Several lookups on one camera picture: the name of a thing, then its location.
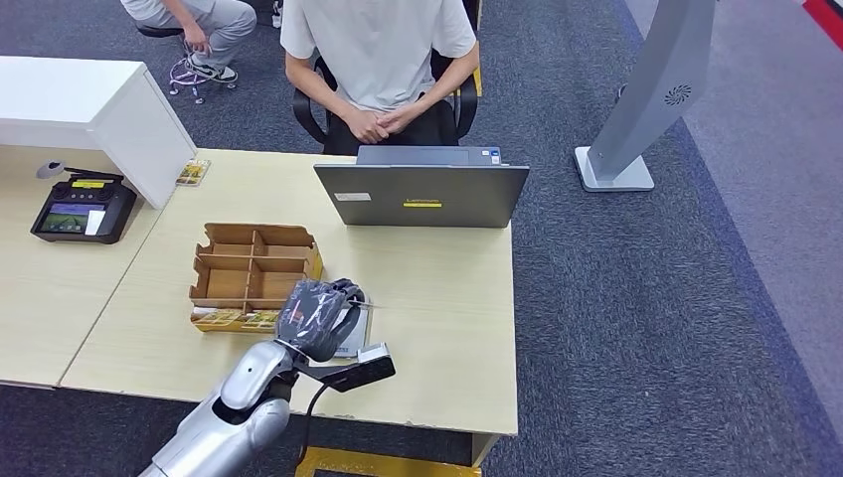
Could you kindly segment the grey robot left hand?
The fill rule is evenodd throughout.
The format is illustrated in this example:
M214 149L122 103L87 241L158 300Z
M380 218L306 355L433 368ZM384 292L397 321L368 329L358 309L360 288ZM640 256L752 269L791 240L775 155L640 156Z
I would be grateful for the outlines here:
M296 282L275 322L275 339L315 362L327 362L358 325L363 290L348 278Z

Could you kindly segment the person's right hand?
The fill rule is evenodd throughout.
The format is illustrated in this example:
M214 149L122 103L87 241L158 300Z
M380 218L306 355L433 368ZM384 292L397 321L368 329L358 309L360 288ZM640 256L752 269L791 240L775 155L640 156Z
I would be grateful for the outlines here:
M379 115L374 111L352 107L343 116L343 121L363 144L376 144L389 138L389 132L379 123Z

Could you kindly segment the person's left hand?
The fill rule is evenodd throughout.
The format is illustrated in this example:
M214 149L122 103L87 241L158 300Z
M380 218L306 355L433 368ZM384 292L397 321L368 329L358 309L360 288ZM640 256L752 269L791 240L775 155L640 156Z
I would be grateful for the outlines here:
M388 135L398 134L406 129L423 112L424 109L417 103L407 104L391 112L379 115L377 124Z

